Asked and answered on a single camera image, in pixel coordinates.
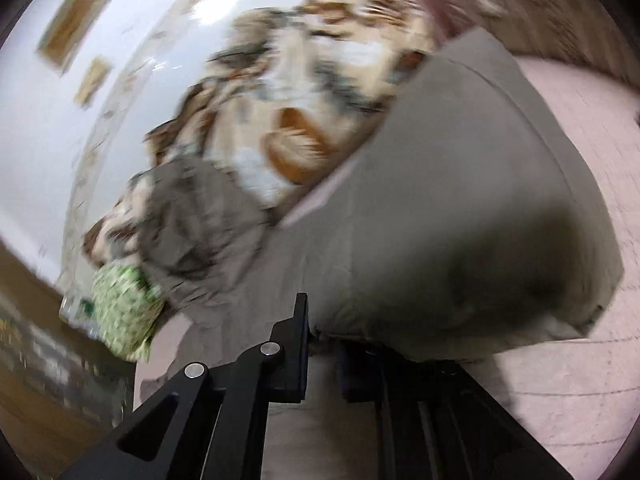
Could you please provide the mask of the beige leaf print blanket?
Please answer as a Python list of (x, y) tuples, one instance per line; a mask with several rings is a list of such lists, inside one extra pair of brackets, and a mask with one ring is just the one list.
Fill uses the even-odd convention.
[(108, 101), (67, 260), (135, 263), (151, 171), (183, 155), (291, 207), (441, 39), (425, 0), (181, 0)]

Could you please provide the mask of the pink quilted bed sheet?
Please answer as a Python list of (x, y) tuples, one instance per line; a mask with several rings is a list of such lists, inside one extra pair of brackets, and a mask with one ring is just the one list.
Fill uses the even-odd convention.
[(352, 172), (292, 226), (204, 160), (153, 177), (143, 270), (191, 322), (170, 374), (232, 362), (309, 297), (311, 394), (273, 409), (267, 479), (376, 474), (373, 412), (338, 394), (332, 342), (424, 362), (576, 338), (624, 274), (588, 165), (481, 30), (419, 68)]

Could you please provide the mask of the striped beige cushion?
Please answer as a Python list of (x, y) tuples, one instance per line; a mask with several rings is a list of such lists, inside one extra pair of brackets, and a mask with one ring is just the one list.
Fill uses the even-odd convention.
[(584, 66), (639, 87), (639, 39), (600, 0), (428, 0), (451, 38), (483, 27), (517, 55)]

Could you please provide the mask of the wooden glass door wardrobe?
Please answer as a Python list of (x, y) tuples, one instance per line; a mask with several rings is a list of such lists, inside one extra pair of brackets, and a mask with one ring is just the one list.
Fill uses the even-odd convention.
[(58, 315), (61, 295), (1, 251), (1, 430), (27, 471), (55, 479), (134, 407), (134, 366)]

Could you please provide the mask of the green white patterned pillow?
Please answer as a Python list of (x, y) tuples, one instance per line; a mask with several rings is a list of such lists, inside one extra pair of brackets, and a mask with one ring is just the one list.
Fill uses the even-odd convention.
[(124, 361), (147, 361), (165, 307), (160, 288), (146, 279), (140, 266), (111, 263), (93, 274), (91, 293), (104, 346)]

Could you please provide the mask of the framed wall picture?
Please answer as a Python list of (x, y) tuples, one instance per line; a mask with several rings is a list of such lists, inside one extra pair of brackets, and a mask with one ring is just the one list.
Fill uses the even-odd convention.
[(64, 0), (39, 41), (40, 58), (60, 76), (64, 75), (85, 36), (111, 1)]

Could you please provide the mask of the beige wall switch plate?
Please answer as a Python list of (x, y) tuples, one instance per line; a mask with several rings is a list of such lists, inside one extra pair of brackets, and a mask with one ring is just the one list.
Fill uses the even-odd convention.
[(82, 108), (87, 108), (93, 96), (104, 84), (108, 74), (111, 73), (112, 64), (103, 56), (94, 58), (87, 68), (84, 78), (74, 96), (74, 103)]

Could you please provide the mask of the grey hooded puffer jacket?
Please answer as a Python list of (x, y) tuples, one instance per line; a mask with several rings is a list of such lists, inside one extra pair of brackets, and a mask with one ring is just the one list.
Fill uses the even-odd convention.
[(623, 263), (589, 167), (489, 32), (424, 63), (292, 226), (194, 155), (152, 178), (142, 269), (191, 325), (145, 389), (145, 478), (566, 477), (464, 363), (585, 335)]

